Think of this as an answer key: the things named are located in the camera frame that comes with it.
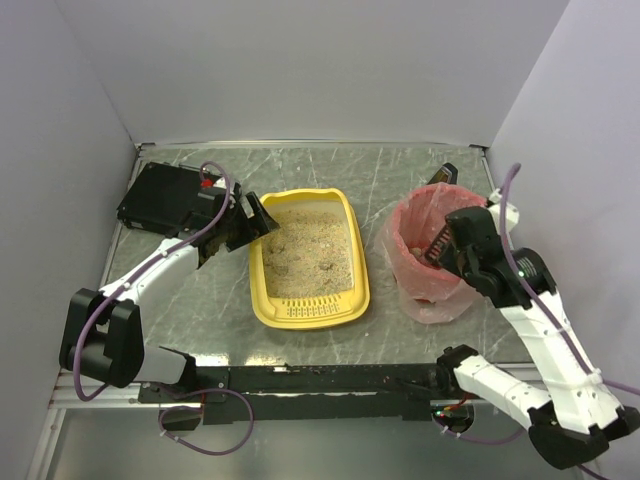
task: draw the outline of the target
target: metal edge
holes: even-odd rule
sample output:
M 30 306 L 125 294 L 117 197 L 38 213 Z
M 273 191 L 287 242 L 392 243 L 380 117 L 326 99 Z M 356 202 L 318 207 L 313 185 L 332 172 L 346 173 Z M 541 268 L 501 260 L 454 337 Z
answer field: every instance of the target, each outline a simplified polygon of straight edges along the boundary
M 484 172 L 487 174 L 487 179 L 489 180 L 489 185 L 491 186 L 491 190 L 496 189 L 496 184 L 493 181 L 493 177 L 491 176 L 491 170 L 489 170 L 489 161 L 487 160 L 487 154 L 484 150 L 482 150 L 482 166 L 484 167 Z
M 65 414 L 66 410 L 63 408 L 55 408 L 47 412 L 40 440 L 31 459 L 29 472 L 26 476 L 27 480 L 45 480 L 47 478 Z
M 216 147 L 274 147 L 274 146 L 294 147 L 300 145 L 310 147 L 313 145 L 321 147 L 340 146 L 340 145 L 363 145 L 373 146 L 407 146 L 407 147 L 449 147 L 449 148 L 469 148 L 468 145 L 450 145 L 447 143 L 428 142 L 426 140 L 416 141 L 399 141 L 399 140 L 213 140 L 210 142 L 185 142 L 185 143 L 166 143 L 166 144 L 136 144 L 141 150 L 155 149 L 189 149 L 189 148 L 216 148 Z

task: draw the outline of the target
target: gray countertop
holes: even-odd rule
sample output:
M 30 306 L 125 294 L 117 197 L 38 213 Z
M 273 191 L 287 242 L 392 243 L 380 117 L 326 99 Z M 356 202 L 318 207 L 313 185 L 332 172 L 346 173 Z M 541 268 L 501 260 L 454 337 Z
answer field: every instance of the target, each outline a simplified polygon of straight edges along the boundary
M 277 145 L 143 147 L 141 163 L 199 166 L 215 160 L 258 196 L 303 187 L 335 187 L 353 206 L 365 244 L 371 303 L 358 320 L 325 330 L 285 331 L 253 314 L 248 249 L 220 252 L 144 318 L 147 343 L 194 355 L 199 365 L 320 365 L 433 362 L 447 346 L 466 343 L 493 362 L 530 361 L 511 326 L 485 300 L 448 324 L 422 325 L 398 308 L 395 283 L 373 250 L 375 234 L 407 192 L 425 184 L 444 163 L 460 170 L 458 183 L 481 195 L 491 187 L 483 153 L 449 146 Z M 122 229 L 108 266 L 122 276 L 161 241 L 156 234 Z

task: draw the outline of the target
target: red plastic bag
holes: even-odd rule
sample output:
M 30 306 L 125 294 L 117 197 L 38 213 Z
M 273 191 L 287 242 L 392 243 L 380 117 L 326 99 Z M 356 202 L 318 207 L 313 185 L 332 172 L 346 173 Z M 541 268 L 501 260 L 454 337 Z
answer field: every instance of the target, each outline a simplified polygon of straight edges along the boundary
M 386 258 L 399 291 L 400 308 L 420 323 L 450 322 L 480 295 L 462 279 L 419 261 L 444 227 L 445 215 L 486 199 L 458 185 L 418 188 L 402 200 L 376 235 L 375 248 Z

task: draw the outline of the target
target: yellow litter box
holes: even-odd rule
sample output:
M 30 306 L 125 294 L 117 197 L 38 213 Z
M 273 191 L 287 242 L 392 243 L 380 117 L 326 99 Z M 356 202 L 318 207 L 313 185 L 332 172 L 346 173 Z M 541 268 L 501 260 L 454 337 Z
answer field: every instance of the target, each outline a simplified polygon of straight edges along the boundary
M 347 197 L 335 188 L 300 189 L 269 193 L 261 198 L 270 214 L 285 210 L 328 212 L 342 219 L 351 244 L 349 258 L 353 286 L 333 295 L 306 298 L 276 298 L 267 293 L 262 240 L 249 247 L 251 303 L 256 316 L 274 328 L 306 330 L 350 322 L 360 317 L 371 298 L 360 229 Z

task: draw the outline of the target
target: white wall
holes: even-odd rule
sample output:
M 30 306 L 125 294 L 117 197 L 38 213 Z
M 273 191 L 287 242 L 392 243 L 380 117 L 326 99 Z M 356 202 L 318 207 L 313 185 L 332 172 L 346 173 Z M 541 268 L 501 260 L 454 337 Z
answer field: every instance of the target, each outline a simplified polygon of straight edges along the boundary
M 567 0 L 57 0 L 136 142 L 489 145 Z
M 23 478 L 70 296 L 96 286 L 134 149 L 55 4 L 0 5 L 0 476 Z
M 489 150 L 605 377 L 640 386 L 640 2 L 572 0 Z M 628 404 L 640 399 L 621 395 Z M 604 474 L 637 479 L 640 433 Z

